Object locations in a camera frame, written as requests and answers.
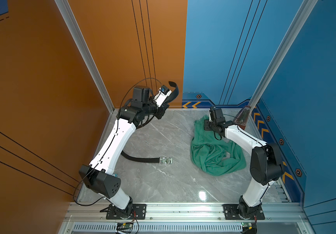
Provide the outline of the green trousers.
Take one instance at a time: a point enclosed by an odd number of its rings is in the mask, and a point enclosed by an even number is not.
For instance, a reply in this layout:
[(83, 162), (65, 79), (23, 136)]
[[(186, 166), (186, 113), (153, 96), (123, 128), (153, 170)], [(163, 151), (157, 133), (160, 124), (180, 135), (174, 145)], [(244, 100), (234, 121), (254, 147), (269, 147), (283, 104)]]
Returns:
[(211, 176), (223, 176), (246, 167), (242, 148), (217, 133), (205, 130), (205, 115), (194, 121), (194, 137), (190, 145), (192, 163)]

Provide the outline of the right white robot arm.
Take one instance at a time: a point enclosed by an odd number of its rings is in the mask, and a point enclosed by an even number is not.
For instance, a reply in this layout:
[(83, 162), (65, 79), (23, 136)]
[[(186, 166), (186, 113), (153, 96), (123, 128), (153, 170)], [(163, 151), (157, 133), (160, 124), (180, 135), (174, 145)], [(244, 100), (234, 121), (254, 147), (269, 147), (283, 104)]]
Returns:
[(237, 207), (224, 206), (229, 219), (251, 219), (259, 215), (264, 219), (262, 199), (271, 185), (284, 173), (281, 151), (277, 144), (255, 138), (241, 129), (235, 121), (226, 121), (222, 109), (212, 106), (209, 119), (204, 121), (204, 130), (213, 131), (221, 137), (236, 143), (251, 156), (250, 174), (252, 179), (246, 192), (240, 197)]

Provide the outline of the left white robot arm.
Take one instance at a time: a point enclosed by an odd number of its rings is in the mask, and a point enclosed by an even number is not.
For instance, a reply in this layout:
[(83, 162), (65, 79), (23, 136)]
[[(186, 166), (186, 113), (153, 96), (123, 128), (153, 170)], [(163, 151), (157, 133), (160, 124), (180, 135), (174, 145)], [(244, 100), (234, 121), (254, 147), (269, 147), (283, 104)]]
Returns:
[(146, 125), (145, 117), (161, 119), (169, 103), (177, 98), (179, 89), (174, 82), (162, 85), (156, 95), (146, 86), (133, 88), (132, 98), (119, 109), (112, 131), (89, 165), (82, 165), (79, 174), (84, 185), (106, 198), (122, 219), (130, 218), (133, 199), (121, 189), (121, 179), (114, 176), (118, 159), (137, 128)]

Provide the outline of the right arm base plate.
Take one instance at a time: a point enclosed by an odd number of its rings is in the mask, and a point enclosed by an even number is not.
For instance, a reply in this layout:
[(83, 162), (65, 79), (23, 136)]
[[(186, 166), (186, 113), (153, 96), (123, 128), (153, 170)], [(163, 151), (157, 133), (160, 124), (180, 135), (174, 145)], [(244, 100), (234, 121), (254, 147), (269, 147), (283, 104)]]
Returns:
[(265, 220), (261, 204), (248, 207), (245, 204), (224, 204), (222, 206), (226, 220)]

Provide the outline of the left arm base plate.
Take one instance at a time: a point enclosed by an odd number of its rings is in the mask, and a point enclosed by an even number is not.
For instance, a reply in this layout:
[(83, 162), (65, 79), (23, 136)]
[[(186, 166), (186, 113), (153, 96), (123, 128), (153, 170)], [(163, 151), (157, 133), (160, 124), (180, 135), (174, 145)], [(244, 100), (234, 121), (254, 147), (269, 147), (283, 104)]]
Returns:
[(117, 208), (114, 205), (108, 206), (108, 212), (106, 215), (107, 220), (111, 219), (137, 219), (137, 220), (144, 220), (146, 218), (146, 204), (132, 203), (128, 205), (126, 209), (122, 210)]

